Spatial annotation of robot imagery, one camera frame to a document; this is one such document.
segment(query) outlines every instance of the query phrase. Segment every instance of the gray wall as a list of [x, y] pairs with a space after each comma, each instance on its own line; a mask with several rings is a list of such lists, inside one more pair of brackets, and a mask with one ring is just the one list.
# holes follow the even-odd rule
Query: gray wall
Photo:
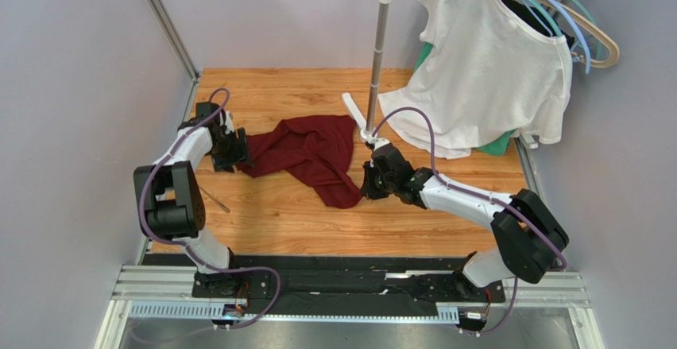
[[574, 78], [562, 142], [536, 168], [606, 346], [677, 347], [677, 0], [580, 1], [621, 60]]
[[189, 82], [146, 0], [0, 0], [0, 347], [94, 345]]
[[[378, 0], [163, 0], [198, 69], [370, 67]], [[412, 68], [427, 13], [393, 0], [384, 67]]]

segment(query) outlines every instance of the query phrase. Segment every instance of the wooden floor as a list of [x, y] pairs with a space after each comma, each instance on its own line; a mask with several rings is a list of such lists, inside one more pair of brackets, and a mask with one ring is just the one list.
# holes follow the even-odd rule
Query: wooden floor
[[[366, 110], [369, 69], [206, 69], [196, 101], [206, 101], [218, 87], [228, 87], [235, 127], [247, 134], [273, 130], [281, 119], [310, 114], [347, 114], [341, 93], [350, 92]], [[411, 70], [385, 70], [381, 91], [407, 84]], [[383, 115], [379, 108], [377, 116]], [[396, 144], [414, 168], [430, 166], [429, 153], [403, 142], [388, 126], [381, 136]], [[354, 135], [349, 175], [362, 185], [362, 163], [370, 151]], [[437, 169], [450, 178], [497, 192], [525, 187], [514, 146], [503, 157], [473, 152], [470, 157], [438, 159]], [[402, 204], [396, 197], [362, 200], [339, 210], [324, 206], [312, 188], [287, 172], [258, 179], [244, 173], [214, 173], [207, 157], [196, 171], [202, 188], [231, 209], [227, 214], [203, 194], [207, 225], [236, 254], [339, 254], [465, 256], [495, 246], [493, 236], [464, 219], [441, 211]], [[154, 251], [173, 250], [155, 244]]]

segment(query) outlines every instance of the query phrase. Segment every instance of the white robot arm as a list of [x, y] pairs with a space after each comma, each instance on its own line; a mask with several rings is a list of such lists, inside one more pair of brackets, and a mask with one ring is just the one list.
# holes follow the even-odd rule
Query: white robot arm
[[[553, 266], [556, 253], [538, 235], [560, 252], [569, 238], [537, 194], [527, 189], [516, 195], [488, 192], [434, 169], [414, 169], [390, 141], [366, 132], [366, 121], [350, 94], [343, 94], [342, 99], [361, 129], [362, 141], [373, 151], [371, 161], [363, 165], [362, 195], [378, 200], [393, 194], [406, 204], [446, 211], [493, 232], [497, 247], [473, 252], [457, 269], [456, 288], [461, 294], [472, 297], [488, 284], [510, 277], [535, 284]], [[520, 225], [522, 216], [532, 228]]]
[[[181, 125], [174, 143], [162, 155], [170, 158], [162, 163], [152, 179], [151, 191], [144, 202], [149, 229], [159, 238], [179, 243], [179, 248], [193, 259], [198, 272], [204, 275], [217, 273], [215, 269], [232, 268], [233, 254], [205, 228], [205, 208], [194, 169], [208, 154], [215, 171], [232, 172], [233, 165], [250, 161], [245, 131], [235, 130], [230, 112], [221, 111], [218, 117], [194, 129], [218, 108], [213, 103], [198, 103], [196, 116]], [[141, 190], [151, 171], [161, 161], [158, 159], [152, 165], [134, 171], [137, 201], [140, 201]], [[174, 191], [173, 199], [161, 200], [171, 191]]]

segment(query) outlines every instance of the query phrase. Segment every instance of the shirt sleeve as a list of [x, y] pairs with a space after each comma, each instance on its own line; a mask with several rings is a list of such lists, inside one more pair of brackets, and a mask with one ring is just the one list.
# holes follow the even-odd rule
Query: shirt sleeve
[[420, 34], [421, 41], [436, 45], [437, 40], [435, 36], [438, 34], [439, 12], [443, 10], [443, 2], [444, 0], [419, 0], [419, 3], [427, 10], [427, 23], [425, 29]]

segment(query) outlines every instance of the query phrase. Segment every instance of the purple cable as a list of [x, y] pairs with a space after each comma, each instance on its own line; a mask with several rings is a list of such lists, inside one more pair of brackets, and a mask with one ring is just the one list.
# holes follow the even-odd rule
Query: purple cable
[[[557, 247], [555, 247], [555, 245], [552, 244], [550, 239], [548, 239], [542, 232], [540, 232], [540, 230], [537, 229], [536, 226], [534, 226], [534, 224], [529, 219], [527, 219], [526, 216], [524, 216], [521, 212], [519, 212], [519, 210], [515, 209], [510, 204], [503, 202], [502, 200], [497, 200], [497, 199], [492, 198], [490, 196], [485, 196], [484, 194], [481, 194], [479, 192], [474, 192], [472, 190], [468, 190], [467, 188], [462, 188], [462, 187], [457, 186], [455, 184], [447, 183], [439, 175], [439, 173], [437, 172], [437, 169], [435, 168], [435, 133], [432, 130], [432, 123], [430, 122], [430, 119], [427, 117], [427, 115], [422, 110], [415, 108], [415, 107], [402, 107], [402, 108], [398, 108], [398, 109], [390, 112], [387, 116], [385, 116], [381, 120], [381, 122], [378, 123], [376, 128], [373, 130], [372, 137], [376, 137], [376, 134], [378, 133], [379, 129], [385, 124], [386, 121], [388, 121], [389, 118], [391, 118], [392, 116], [394, 116], [397, 113], [400, 113], [401, 111], [414, 111], [414, 112], [420, 114], [421, 116], [423, 116], [425, 123], [427, 124], [427, 130], [428, 130], [428, 132], [430, 132], [430, 169], [432, 170], [432, 175], [435, 177], [435, 179], [440, 184], [443, 184], [447, 188], [452, 188], [452, 189], [454, 189], [458, 192], [463, 192], [463, 193], [465, 193], [469, 196], [473, 196], [473, 197], [478, 198], [480, 200], [486, 200], [486, 201], [489, 201], [492, 204], [498, 204], [499, 206], [502, 206], [503, 208], [507, 209], [513, 215], [515, 215], [517, 218], [519, 218], [519, 220], [524, 222], [529, 227], [529, 229], [531, 229], [531, 231], [533, 231], [534, 234], [536, 234], [536, 236], [538, 236], [543, 241], [543, 243], [545, 243], [547, 248], [549, 248], [552, 251], [552, 253], [555, 254], [555, 256], [561, 261], [561, 263], [562, 263], [561, 266], [552, 267], [553, 270], [564, 270], [565, 268], [567, 268], [567, 260], [562, 255], [562, 252], [559, 251], [557, 249]], [[483, 334], [483, 335], [491, 334], [491, 333], [497, 331], [498, 329], [500, 329], [503, 326], [503, 324], [505, 324], [505, 321], [508, 319], [508, 316], [510, 316], [510, 313], [513, 311], [513, 306], [515, 305], [516, 295], [517, 295], [517, 277], [515, 277], [515, 285], [513, 286], [513, 297], [510, 299], [510, 304], [508, 305], [507, 313], [505, 314], [505, 316], [503, 316], [501, 321], [498, 324], [496, 324], [495, 327], [489, 329], [488, 331], [482, 332], [481, 334]]]
[[[176, 140], [176, 143], [174, 144], [174, 146], [169, 150], [169, 153], [166, 156], [162, 157], [162, 159], [159, 162], [157, 162], [155, 167], [153, 167], [153, 170], [150, 171], [150, 174], [148, 175], [148, 179], [144, 183], [143, 189], [141, 190], [141, 198], [139, 200], [138, 213], [139, 213], [139, 219], [141, 220], [141, 228], [143, 228], [143, 231], [149, 236], [149, 238], [151, 238], [152, 240], [154, 240], [156, 242], [184, 247], [186, 249], [186, 254], [188, 255], [189, 258], [191, 258], [193, 260], [193, 262], [199, 263], [201, 266], [205, 266], [209, 270], [220, 272], [220, 273], [245, 273], [245, 272], [253, 272], [253, 271], [268, 271], [268, 272], [272, 273], [273, 276], [275, 276], [277, 283], [276, 283], [276, 288], [275, 288], [275, 293], [273, 295], [273, 299], [263, 309], [263, 311], [261, 311], [261, 313], [257, 314], [251, 320], [248, 320], [248, 321], [246, 321], [242, 324], [238, 324], [238, 325], [234, 325], [234, 326], [230, 327], [230, 329], [239, 329], [239, 328], [249, 327], [251, 324], [254, 324], [255, 322], [259, 321], [263, 317], [263, 315], [268, 313], [268, 311], [270, 311], [270, 309], [273, 308], [275, 303], [277, 303], [277, 299], [280, 297], [280, 290], [282, 288], [282, 280], [280, 279], [280, 274], [276, 270], [274, 270], [270, 267], [264, 267], [264, 266], [249, 267], [249, 268], [238, 268], [238, 269], [234, 269], [234, 270], [215, 267], [215, 266], [213, 266], [209, 263], [204, 262], [202, 260], [202, 258], [198, 257], [198, 255], [195, 254], [191, 250], [190, 246], [188, 246], [188, 244], [186, 242], [174, 242], [172, 240], [162, 239], [159, 236], [155, 235], [151, 231], [151, 229], [148, 225], [148, 220], [145, 217], [145, 198], [148, 195], [148, 191], [150, 190], [150, 184], [153, 182], [153, 178], [155, 178], [155, 176], [157, 175], [157, 172], [159, 172], [160, 168], [162, 168], [162, 166], [165, 163], [167, 163], [167, 161], [169, 161], [174, 156], [174, 153], [176, 153], [176, 151], [179, 149], [181, 144], [184, 143], [185, 139], [191, 133], [193, 133], [196, 130], [198, 130], [199, 128], [205, 126], [211, 120], [213, 120], [216, 116], [220, 115], [221, 112], [223, 111], [223, 108], [225, 108], [226, 104], [228, 104], [228, 100], [230, 99], [230, 92], [224, 87], [218, 88], [215, 91], [213, 91], [211, 93], [211, 95], [209, 96], [209, 101], [211, 101], [214, 98], [214, 96], [216, 94], [218, 94], [220, 91], [226, 92], [226, 99], [223, 100], [223, 103], [221, 103], [219, 108], [216, 111], [214, 111], [214, 113], [207, 116], [207, 118], [205, 118], [204, 120], [199, 122], [197, 125], [193, 126], [190, 130], [188, 130], [188, 132], [186, 132], [185, 134], [180, 136]], [[190, 332], [187, 335], [182, 335], [181, 337], [177, 337], [175, 339], [182, 339], [184, 337], [188, 337], [189, 335], [194, 335], [194, 334], [197, 334], [197, 333], [200, 333], [200, 332], [205, 332], [206, 330], [208, 330], [208, 329], [206, 329], [206, 328], [199, 329], [197, 331]], [[130, 334], [132, 335], [132, 337], [134, 339], [137, 339], [137, 337], [133, 334], [133, 332], [131, 332]], [[169, 341], [165, 340], [163, 342], [157, 342], [157, 343], [162, 344], [162, 343], [172, 342], [175, 339], [170, 339]], [[154, 343], [152, 341], [139, 341], [139, 342]]]

